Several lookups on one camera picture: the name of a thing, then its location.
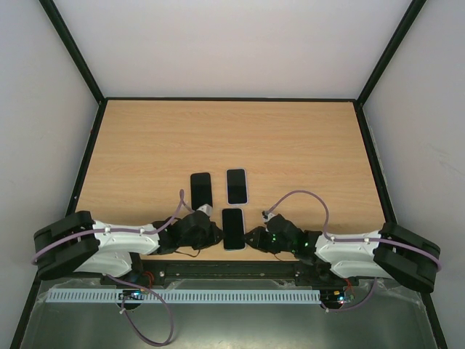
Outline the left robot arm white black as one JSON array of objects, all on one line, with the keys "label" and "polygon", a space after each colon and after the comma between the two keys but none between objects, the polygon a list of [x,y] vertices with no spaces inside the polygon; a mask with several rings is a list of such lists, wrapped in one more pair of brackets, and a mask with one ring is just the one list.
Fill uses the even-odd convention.
[{"label": "left robot arm white black", "polygon": [[80,211],[34,233],[32,264],[43,281],[72,273],[121,277],[135,269],[136,254],[171,254],[181,247],[200,251],[217,245],[224,236],[201,210],[146,225],[109,224]]}]

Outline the blue phone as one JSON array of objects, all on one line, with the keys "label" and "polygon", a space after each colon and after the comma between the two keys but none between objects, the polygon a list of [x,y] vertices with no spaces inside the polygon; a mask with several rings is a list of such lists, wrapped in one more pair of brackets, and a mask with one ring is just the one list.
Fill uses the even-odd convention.
[{"label": "blue phone", "polygon": [[194,210],[205,204],[213,206],[211,175],[208,172],[191,174],[190,197],[192,209]]}]

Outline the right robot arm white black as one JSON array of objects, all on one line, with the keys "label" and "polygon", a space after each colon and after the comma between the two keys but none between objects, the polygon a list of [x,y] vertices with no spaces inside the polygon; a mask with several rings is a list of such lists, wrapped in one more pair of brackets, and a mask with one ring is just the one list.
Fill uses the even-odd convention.
[{"label": "right robot arm white black", "polygon": [[327,285],[340,278],[390,278],[431,293],[440,270],[438,245],[393,222],[370,233],[339,235],[302,230],[280,214],[269,214],[244,240],[261,252],[291,253]]}]

